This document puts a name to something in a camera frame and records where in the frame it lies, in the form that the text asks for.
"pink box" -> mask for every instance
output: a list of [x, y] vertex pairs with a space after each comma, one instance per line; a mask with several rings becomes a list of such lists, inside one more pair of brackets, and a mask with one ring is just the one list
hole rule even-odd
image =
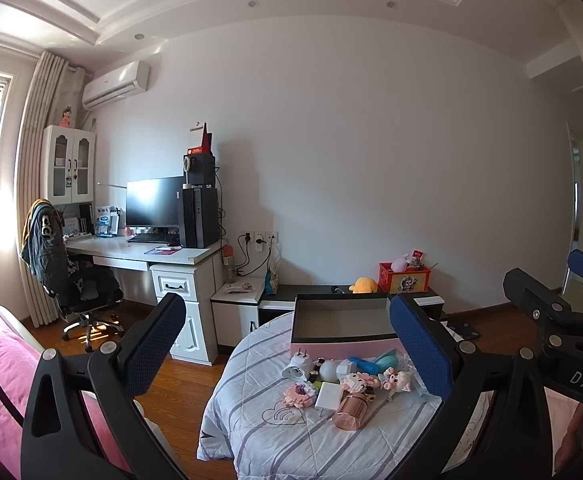
[[389, 321], [386, 294], [299, 294], [293, 314], [290, 354], [314, 359], [375, 358], [405, 352]]

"blue toy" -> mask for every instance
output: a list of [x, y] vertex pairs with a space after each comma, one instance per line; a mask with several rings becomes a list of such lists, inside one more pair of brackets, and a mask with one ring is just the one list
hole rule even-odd
[[348, 358], [352, 363], [355, 363], [360, 372], [365, 372], [366, 374], [376, 376], [380, 373], [380, 367], [376, 363], [370, 363], [365, 359], [360, 359], [358, 357]]
[[395, 370], [400, 370], [400, 360], [396, 355], [396, 349], [392, 348], [387, 350], [384, 354], [379, 355], [374, 359], [374, 363], [378, 365], [380, 372], [384, 373], [388, 368], [394, 368]]

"black office chair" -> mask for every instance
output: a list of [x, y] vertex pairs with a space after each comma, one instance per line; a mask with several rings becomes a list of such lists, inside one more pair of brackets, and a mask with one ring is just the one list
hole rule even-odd
[[[123, 299], [123, 291], [109, 267], [94, 265], [84, 258], [77, 258], [72, 262], [78, 270], [70, 274], [67, 291], [64, 294], [50, 294], [50, 297], [54, 300], [59, 315], [69, 323], [62, 329], [62, 339], [69, 341], [70, 330], [74, 328], [86, 328], [85, 352], [91, 352], [92, 330], [104, 333], [109, 327], [119, 336], [123, 335], [124, 328], [118, 323], [118, 316], [113, 313], [116, 304]], [[93, 298], [83, 300], [86, 292], [92, 292]], [[76, 315], [78, 320], [70, 322]]]
[[69, 323], [62, 330], [63, 340], [70, 339], [73, 328], [86, 328], [85, 351], [91, 352], [93, 328], [105, 326], [105, 330], [113, 328], [123, 335], [124, 329], [115, 316], [111, 321], [103, 319], [123, 299], [112, 270], [94, 265], [88, 256], [68, 258], [60, 215], [47, 200], [37, 200], [29, 210], [21, 258], [54, 300], [60, 316]]

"striped bedding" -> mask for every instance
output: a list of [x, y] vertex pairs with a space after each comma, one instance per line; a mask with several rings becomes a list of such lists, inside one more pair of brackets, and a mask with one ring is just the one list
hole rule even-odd
[[[236, 347], [205, 408], [198, 459], [233, 460], [239, 480], [385, 478], [425, 429], [440, 398], [413, 391], [389, 401], [382, 391], [359, 431], [339, 430], [326, 410], [285, 408], [283, 391], [293, 381], [280, 371], [289, 363], [291, 330], [292, 316], [286, 314]], [[487, 406], [483, 395], [448, 466], [469, 452]]]

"keyboard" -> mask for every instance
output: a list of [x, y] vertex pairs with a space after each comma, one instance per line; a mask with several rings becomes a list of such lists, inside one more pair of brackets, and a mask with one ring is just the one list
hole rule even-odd
[[180, 235], [176, 233], [139, 233], [132, 236], [128, 242], [145, 242], [149, 244], [180, 245]]

